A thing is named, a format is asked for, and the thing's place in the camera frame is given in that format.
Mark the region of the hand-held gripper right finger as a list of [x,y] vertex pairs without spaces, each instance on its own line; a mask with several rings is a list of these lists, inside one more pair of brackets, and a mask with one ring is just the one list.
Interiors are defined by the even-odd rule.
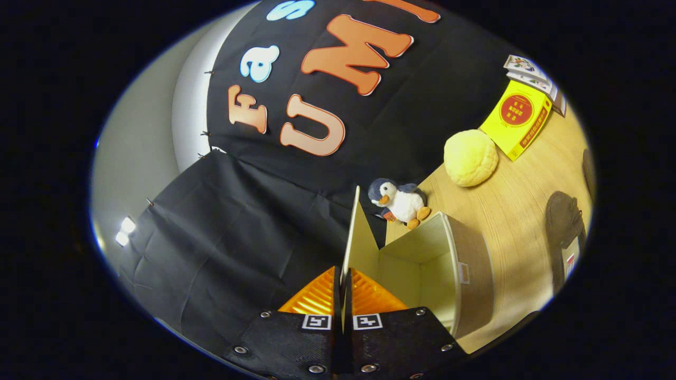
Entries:
[[467,361],[429,308],[391,308],[378,284],[355,269],[345,286],[345,379],[440,379]]

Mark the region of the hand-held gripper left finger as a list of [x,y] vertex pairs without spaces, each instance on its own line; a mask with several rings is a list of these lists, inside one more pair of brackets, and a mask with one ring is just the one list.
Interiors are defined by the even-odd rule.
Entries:
[[331,267],[277,310],[260,312],[227,349],[225,360],[262,378],[333,379],[339,295],[340,270]]

